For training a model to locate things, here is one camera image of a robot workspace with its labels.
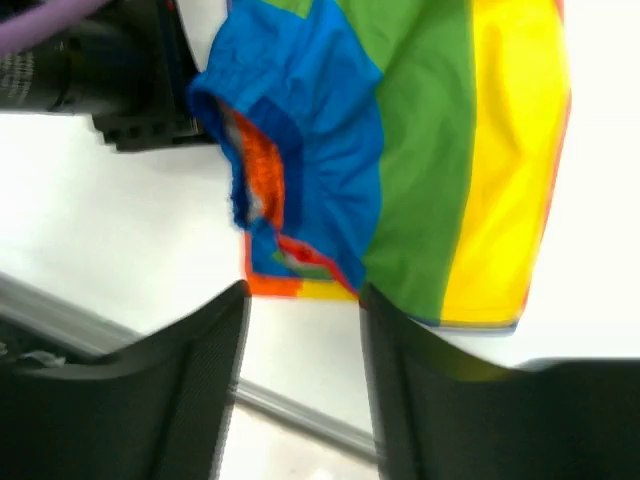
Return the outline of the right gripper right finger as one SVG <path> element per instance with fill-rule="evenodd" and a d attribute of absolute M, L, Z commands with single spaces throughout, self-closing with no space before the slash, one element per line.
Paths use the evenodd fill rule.
<path fill-rule="evenodd" d="M 384 479 L 635 479 L 639 363 L 509 369 L 473 356 L 365 290 L 362 347 Z"/>

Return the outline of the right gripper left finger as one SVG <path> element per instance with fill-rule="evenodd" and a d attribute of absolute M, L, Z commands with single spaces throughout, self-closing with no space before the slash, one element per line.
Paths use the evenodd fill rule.
<path fill-rule="evenodd" d="M 188 316 L 90 357 L 1 325 L 5 479 L 214 479 L 250 298 L 239 281 Z"/>

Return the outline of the rainbow striped shorts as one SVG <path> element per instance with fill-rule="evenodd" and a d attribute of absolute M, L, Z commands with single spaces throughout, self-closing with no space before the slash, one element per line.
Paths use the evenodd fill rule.
<path fill-rule="evenodd" d="M 188 102 L 261 296 L 510 329 L 571 92 L 559 1 L 235 1 Z"/>

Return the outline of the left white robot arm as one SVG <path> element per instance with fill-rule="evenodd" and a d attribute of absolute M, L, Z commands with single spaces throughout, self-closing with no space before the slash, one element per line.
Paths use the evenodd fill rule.
<path fill-rule="evenodd" d="M 177 2 L 110 1 L 2 57 L 1 111 L 88 116 L 119 152 L 208 144 L 186 103 L 197 72 Z"/>

